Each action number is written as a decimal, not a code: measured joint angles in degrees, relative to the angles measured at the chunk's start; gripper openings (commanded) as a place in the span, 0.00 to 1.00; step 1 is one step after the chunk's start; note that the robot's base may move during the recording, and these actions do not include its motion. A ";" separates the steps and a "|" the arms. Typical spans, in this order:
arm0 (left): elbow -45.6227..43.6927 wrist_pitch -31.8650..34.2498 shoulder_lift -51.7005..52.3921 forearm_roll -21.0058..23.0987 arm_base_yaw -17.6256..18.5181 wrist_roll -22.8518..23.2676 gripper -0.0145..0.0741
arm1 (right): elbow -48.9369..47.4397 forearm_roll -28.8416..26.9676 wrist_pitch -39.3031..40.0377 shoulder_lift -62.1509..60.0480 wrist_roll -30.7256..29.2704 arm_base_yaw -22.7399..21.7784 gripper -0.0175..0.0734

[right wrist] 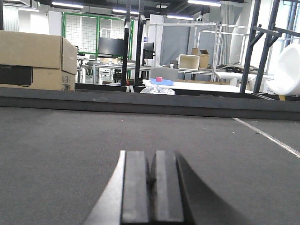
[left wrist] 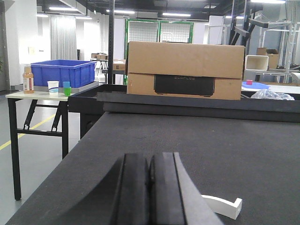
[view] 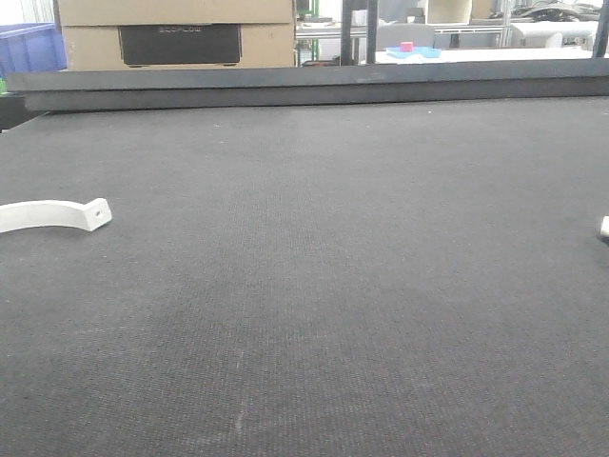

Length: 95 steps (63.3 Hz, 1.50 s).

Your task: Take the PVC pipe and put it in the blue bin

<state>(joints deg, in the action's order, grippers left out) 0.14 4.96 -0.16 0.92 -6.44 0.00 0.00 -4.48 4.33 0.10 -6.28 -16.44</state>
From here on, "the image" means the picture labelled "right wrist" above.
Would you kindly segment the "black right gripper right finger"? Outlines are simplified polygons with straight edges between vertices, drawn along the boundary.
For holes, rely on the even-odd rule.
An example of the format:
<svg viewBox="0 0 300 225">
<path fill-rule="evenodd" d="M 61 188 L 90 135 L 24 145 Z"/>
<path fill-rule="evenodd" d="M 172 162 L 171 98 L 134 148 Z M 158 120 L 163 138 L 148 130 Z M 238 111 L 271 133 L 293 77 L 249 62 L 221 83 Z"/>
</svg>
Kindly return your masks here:
<svg viewBox="0 0 300 225">
<path fill-rule="evenodd" d="M 154 225 L 252 224 L 213 191 L 179 153 L 158 150 L 150 174 Z"/>
</svg>

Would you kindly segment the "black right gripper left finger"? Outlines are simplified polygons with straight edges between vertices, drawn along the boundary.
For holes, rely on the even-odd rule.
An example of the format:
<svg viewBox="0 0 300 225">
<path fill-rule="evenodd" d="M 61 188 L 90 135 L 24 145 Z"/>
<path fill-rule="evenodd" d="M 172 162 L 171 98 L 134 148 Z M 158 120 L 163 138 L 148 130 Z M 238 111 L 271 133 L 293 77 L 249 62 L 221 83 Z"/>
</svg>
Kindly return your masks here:
<svg viewBox="0 0 300 225">
<path fill-rule="evenodd" d="M 121 150 L 113 174 L 84 225 L 148 225 L 148 162 L 143 151 Z"/>
</svg>

